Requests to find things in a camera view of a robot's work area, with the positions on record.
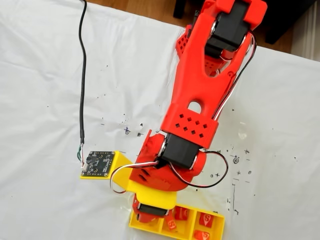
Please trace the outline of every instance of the black cable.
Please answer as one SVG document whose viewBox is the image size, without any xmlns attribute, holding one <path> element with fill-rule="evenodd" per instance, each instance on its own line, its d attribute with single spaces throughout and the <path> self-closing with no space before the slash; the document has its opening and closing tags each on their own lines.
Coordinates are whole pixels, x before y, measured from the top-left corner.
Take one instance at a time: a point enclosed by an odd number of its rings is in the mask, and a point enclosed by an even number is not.
<svg viewBox="0 0 320 240">
<path fill-rule="evenodd" d="M 246 62 L 246 64 L 244 65 L 244 67 L 241 69 L 239 75 L 236 77 L 236 79 L 234 80 L 233 84 L 231 85 L 229 91 L 226 93 L 226 95 L 223 97 L 223 99 L 220 101 L 218 107 L 216 108 L 216 110 L 214 111 L 214 114 L 212 115 L 212 118 L 214 118 L 220 108 L 220 106 L 224 103 L 224 101 L 226 100 L 226 98 L 228 97 L 228 95 L 231 93 L 231 91 L 233 90 L 233 88 L 236 86 L 241 74 L 243 73 L 243 71 L 246 69 L 246 67 L 248 66 L 248 64 L 251 62 L 252 58 L 255 55 L 256 49 L 257 49 L 257 39 L 256 39 L 256 35 L 249 30 L 249 33 L 252 35 L 253 39 L 254 39 L 254 46 L 253 46 L 253 50 L 251 53 L 251 56 L 249 58 L 249 60 Z"/>
<path fill-rule="evenodd" d="M 82 11 L 80 24 L 79 24 L 79 41 L 81 44 L 82 52 L 83 52 L 83 65 L 82 65 L 82 79 L 81 79 L 81 97 L 80 97 L 80 111 L 79 111 L 79 121 L 80 121 L 80 143 L 85 143 L 85 127 L 84 127 L 84 103 L 85 103 L 85 82 L 86 82 L 86 66 L 87 66 L 87 55 L 84 43 L 82 42 L 81 30 L 82 23 L 84 21 L 86 9 L 87 9 L 87 1 L 84 1 L 84 8 Z"/>
<path fill-rule="evenodd" d="M 224 163 L 225 163 L 225 173 L 223 174 L 223 176 L 220 178 L 220 180 L 218 180 L 217 182 L 215 182 L 214 184 L 211 184 L 211 185 L 197 185 L 197 184 L 193 184 L 191 182 L 188 182 L 186 180 L 184 180 L 180 174 L 177 172 L 177 170 L 174 168 L 174 166 L 172 165 L 171 162 L 169 162 L 169 167 L 171 168 L 172 172 L 174 173 L 174 175 L 181 181 L 183 182 L 184 184 L 187 184 L 191 187 L 195 187 L 195 188 L 201 188 L 201 189 L 207 189 L 207 188 L 211 188 L 217 184 L 219 184 L 224 178 L 225 176 L 227 175 L 227 172 L 229 170 L 229 165 L 228 165 L 228 162 L 227 162 L 227 159 L 225 158 L 225 156 L 223 156 L 220 152 L 217 152 L 217 151 L 205 151 L 206 154 L 216 154 L 216 155 L 219 155 L 223 160 L 224 160 Z"/>
</svg>

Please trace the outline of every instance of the white cloth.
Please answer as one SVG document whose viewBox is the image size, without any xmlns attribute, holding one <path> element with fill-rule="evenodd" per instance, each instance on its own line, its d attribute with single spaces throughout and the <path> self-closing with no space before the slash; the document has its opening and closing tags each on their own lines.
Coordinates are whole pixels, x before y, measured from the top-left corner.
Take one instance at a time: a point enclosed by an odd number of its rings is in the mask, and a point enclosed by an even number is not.
<svg viewBox="0 0 320 240">
<path fill-rule="evenodd" d="M 128 227 L 130 194 L 79 179 L 83 6 L 0 1 L 1 240 L 167 239 Z M 170 103 L 182 32 L 88 4 L 85 156 L 119 150 L 135 161 Z M 178 202 L 223 214 L 224 240 L 318 240 L 319 89 L 319 62 L 258 47 L 211 146 L 227 157 L 227 177 L 209 189 L 188 187 Z M 195 181 L 223 172 L 220 159 L 209 159 Z"/>
</svg>

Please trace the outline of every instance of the wooden floor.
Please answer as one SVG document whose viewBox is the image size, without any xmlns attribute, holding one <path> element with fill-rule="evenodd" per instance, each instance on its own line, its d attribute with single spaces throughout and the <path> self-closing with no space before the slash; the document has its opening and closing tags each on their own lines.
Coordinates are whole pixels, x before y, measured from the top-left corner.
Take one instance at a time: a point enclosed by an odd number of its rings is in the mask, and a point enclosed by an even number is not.
<svg viewBox="0 0 320 240">
<path fill-rule="evenodd" d="M 177 19 L 173 17 L 176 2 L 175 0 L 88 0 L 88 2 L 145 16 L 151 19 L 156 19 L 165 23 L 182 27 L 185 27 L 187 24 L 193 22 L 195 10 L 200 9 L 201 7 L 196 3 L 192 3 L 192 1 L 187 1 L 183 18 Z M 273 45 L 265 43 L 264 39 L 266 31 L 267 30 L 264 27 L 258 27 L 258 29 L 254 31 L 257 38 L 257 44 L 259 46 L 285 53 L 291 52 L 293 38 L 292 28 L 289 29 Z"/>
</svg>

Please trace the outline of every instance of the circuit board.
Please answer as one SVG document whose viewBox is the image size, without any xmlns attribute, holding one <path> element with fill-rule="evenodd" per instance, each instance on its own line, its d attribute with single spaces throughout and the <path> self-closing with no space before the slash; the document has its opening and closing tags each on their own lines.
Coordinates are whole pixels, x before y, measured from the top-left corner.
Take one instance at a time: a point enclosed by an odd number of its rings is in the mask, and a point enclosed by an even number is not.
<svg viewBox="0 0 320 240">
<path fill-rule="evenodd" d="M 86 158 L 87 167 L 82 170 L 81 176 L 106 178 L 114 157 L 113 151 L 91 151 Z"/>
</svg>

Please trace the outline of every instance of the oval hole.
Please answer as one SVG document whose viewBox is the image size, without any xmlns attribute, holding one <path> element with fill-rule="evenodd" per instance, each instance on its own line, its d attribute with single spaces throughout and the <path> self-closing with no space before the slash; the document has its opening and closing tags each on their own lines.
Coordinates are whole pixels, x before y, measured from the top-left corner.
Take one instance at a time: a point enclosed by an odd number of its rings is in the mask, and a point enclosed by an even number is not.
<svg viewBox="0 0 320 240">
<path fill-rule="evenodd" d="M 189 110 L 192 110 L 198 114 L 201 113 L 201 106 L 199 103 L 197 103 L 196 101 L 192 101 L 190 102 L 189 106 L 188 106 L 188 109 Z"/>
</svg>

